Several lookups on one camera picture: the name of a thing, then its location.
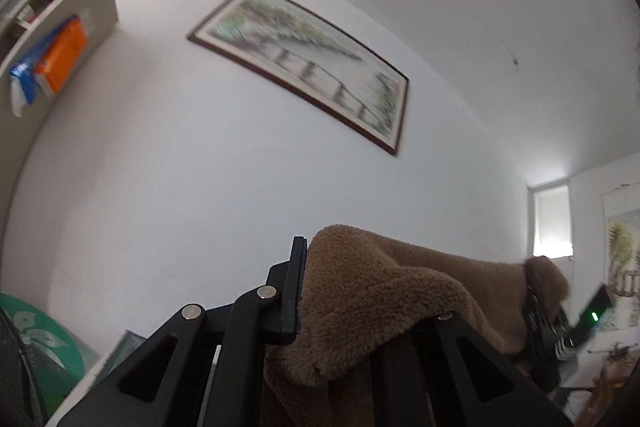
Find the brown fleece sweater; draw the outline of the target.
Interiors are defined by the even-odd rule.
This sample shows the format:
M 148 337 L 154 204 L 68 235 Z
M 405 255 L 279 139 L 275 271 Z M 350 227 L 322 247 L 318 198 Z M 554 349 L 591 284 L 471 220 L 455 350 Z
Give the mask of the brown fleece sweater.
M 456 312 L 499 352 L 522 352 L 527 269 L 555 317 L 570 284 L 545 257 L 487 262 L 348 225 L 322 229 L 308 248 L 300 331 L 266 351 L 260 425 L 373 425 L 367 358 L 425 317 Z

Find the teal table mat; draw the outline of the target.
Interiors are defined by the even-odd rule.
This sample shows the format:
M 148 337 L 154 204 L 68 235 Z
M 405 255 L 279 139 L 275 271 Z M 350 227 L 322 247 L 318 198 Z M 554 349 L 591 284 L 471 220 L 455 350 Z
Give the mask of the teal table mat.
M 146 338 L 130 331 L 129 329 L 124 332 L 115 347 L 99 364 L 99 369 L 96 372 L 96 378 L 93 381 L 93 386 L 96 386 L 101 381 L 110 375 L 119 365 L 122 364 L 129 355 L 132 355 L 140 346 L 143 345 Z

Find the hanging scroll painting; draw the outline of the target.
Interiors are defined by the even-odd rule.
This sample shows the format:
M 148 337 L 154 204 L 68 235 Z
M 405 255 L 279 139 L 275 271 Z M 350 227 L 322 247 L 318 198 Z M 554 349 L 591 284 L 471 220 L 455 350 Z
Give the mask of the hanging scroll painting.
M 639 184 L 624 184 L 603 195 L 606 285 L 614 300 L 606 331 L 639 326 Z

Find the framed landscape painting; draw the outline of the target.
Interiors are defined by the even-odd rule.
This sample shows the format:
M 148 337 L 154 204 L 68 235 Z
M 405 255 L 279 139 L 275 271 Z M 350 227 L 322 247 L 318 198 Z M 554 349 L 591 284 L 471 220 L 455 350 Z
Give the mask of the framed landscape painting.
M 398 154 L 409 78 L 303 5 L 224 0 L 188 40 L 277 83 L 387 154 Z

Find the blue white box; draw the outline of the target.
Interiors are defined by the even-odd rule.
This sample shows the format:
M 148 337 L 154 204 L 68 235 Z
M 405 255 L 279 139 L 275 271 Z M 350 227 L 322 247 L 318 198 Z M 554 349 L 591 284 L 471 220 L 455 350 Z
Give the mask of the blue white box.
M 58 38 L 60 32 L 72 20 L 77 20 L 76 15 L 67 17 L 62 23 L 55 26 L 44 37 L 40 38 L 9 70 L 10 86 L 10 106 L 12 114 L 21 118 L 23 109 L 27 105 L 32 105 L 38 96 L 36 80 L 36 66 L 40 63 L 43 55 L 52 46 L 54 40 Z

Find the orange box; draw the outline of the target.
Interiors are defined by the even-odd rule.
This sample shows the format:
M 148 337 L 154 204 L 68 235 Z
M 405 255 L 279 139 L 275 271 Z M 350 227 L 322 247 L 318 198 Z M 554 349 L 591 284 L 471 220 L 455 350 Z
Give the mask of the orange box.
M 85 26 L 78 16 L 72 16 L 56 34 L 40 58 L 35 76 L 47 96 L 58 94 L 88 43 Z

